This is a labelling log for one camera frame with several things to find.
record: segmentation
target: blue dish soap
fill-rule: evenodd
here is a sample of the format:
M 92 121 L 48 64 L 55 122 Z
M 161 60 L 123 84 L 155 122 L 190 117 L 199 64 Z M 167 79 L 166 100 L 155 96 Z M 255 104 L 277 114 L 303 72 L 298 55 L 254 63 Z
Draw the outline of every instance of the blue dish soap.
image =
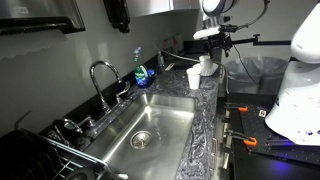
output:
M 147 72 L 147 68 L 143 65 L 143 59 L 141 54 L 141 47 L 134 50 L 134 62 L 137 67 L 134 70 L 134 75 L 139 88 L 148 88 L 150 86 L 150 77 Z

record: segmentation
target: kitchen sink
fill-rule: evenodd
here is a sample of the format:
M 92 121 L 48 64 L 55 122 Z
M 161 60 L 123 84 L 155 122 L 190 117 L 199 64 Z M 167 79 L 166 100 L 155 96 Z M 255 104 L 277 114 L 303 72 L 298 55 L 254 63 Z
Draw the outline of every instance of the kitchen sink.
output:
M 87 147 L 129 179 L 175 179 L 197 99 L 143 94 Z

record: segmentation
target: sink drain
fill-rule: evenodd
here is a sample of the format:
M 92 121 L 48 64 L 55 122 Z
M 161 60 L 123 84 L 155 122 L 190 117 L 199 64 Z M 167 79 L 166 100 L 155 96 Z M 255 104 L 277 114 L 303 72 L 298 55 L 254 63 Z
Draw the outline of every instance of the sink drain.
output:
M 151 134 L 146 131 L 135 133 L 131 138 L 131 146 L 135 149 L 144 149 L 151 140 Z

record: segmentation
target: granite countertop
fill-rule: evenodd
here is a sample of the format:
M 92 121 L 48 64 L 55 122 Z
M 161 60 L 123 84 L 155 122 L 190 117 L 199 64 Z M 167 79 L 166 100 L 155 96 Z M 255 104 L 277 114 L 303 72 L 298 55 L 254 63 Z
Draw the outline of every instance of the granite countertop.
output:
M 197 98 L 198 108 L 195 112 L 191 131 L 178 168 L 176 179 L 204 180 L 210 179 L 209 167 L 211 163 L 211 149 L 213 138 L 213 119 L 216 113 L 218 81 L 217 72 L 213 76 L 201 77 L 198 90 L 189 89 L 185 70 L 170 70 L 156 77 L 147 89 L 132 87 L 133 92 L 105 118 L 97 122 L 94 136 L 98 136 L 113 119 L 115 119 L 132 101 L 141 94 L 159 94 L 169 96 L 185 96 Z

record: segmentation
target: dish rack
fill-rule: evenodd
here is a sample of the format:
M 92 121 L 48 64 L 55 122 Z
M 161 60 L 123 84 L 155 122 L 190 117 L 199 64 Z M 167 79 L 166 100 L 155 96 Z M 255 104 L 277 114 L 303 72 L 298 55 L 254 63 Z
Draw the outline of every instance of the dish rack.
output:
M 0 158 L 1 179 L 8 180 L 60 180 L 82 168 L 54 147 L 37 146 L 19 131 L 0 140 Z

